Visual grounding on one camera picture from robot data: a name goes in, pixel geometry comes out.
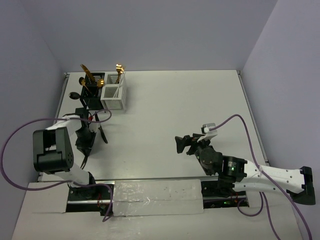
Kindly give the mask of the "black knife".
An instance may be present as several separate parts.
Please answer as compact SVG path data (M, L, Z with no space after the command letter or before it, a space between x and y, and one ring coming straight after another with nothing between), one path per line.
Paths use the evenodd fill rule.
M101 135L103 141L104 141L106 144L108 144L107 137L106 137L105 132L104 132L104 130L103 130L103 128L102 128L101 125L98 127L98 130L100 131L100 135Z
M83 161L82 161L81 166L80 166L81 169L85 168L85 166L86 166L86 164L88 162L88 157L89 157L88 155L84 156Z

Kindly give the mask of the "black spoon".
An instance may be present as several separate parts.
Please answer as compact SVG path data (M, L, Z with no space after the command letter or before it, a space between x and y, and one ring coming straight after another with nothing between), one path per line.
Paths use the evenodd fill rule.
M70 92L68 96L69 96L69 98L72 99L72 100L80 100L82 106L83 106L84 108L87 108L87 105L86 105L83 97L82 97L79 93L77 93L77 92Z

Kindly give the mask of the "gold spoon green handle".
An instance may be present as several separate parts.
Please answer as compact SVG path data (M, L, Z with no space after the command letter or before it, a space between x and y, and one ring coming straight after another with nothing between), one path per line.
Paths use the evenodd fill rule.
M88 92L90 92L89 88L87 87L87 84L86 84L86 80L84 77L80 77L79 80L78 80L79 84L83 87L85 87L87 89Z
M104 79L103 78L101 78L101 79L99 79L98 81L97 81L97 87L98 88L102 88L103 86L104 86L104 83L105 83L105 81L104 81Z

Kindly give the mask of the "gold knife green handle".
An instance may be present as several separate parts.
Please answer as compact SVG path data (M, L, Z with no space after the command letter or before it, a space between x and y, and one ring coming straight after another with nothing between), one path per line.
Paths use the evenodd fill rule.
M92 73L89 71L89 69L84 65L84 64L80 64L80 67L82 68L82 70L85 72L85 74L88 76L90 82L92 84L95 83L95 78L94 76L92 75Z

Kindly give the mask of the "gold fork green handle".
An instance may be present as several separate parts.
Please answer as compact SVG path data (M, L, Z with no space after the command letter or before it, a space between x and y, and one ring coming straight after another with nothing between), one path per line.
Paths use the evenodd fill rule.
M117 83L119 83L120 82L120 77L121 77L121 75L124 73L124 71L125 71L125 66L122 66L121 67L121 69L118 71L118 79L117 79Z
M120 82L120 78L121 78L121 74L122 74L122 65L120 63L116 64L116 72L117 72L117 79L116 79L116 84L119 84Z

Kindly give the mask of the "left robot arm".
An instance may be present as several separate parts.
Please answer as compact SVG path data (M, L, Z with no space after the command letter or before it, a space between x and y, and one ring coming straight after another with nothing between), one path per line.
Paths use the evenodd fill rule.
M93 175L75 163L75 155L70 137L76 135L75 146L87 160L96 132L87 122L89 111L76 108L54 125L33 132L33 166L37 172L55 175L68 182L71 188L80 188L86 199L93 199L98 193Z

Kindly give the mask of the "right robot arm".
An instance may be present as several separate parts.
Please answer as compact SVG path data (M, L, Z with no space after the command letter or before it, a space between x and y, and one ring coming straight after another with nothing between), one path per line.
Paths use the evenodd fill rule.
M233 197L244 192L286 193L296 204L312 206L316 203L312 169L282 169L256 166L255 163L216 151L202 134L176 136L176 151L181 154L186 147L188 156L195 156L207 176L201 185L205 197Z

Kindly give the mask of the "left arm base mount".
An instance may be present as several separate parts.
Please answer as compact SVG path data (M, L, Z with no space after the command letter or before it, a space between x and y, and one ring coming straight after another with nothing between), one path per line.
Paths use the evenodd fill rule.
M102 183L98 183L92 187L68 186L66 212L97 212L100 214L100 216L110 217L113 215L113 207L111 204L113 191L113 184L108 184L108 186L105 186Z

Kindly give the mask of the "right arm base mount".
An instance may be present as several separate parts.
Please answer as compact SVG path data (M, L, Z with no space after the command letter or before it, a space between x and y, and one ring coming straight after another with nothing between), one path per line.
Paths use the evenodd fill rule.
M204 209L248 207L245 191L235 192L228 188L218 188L217 180L201 181Z

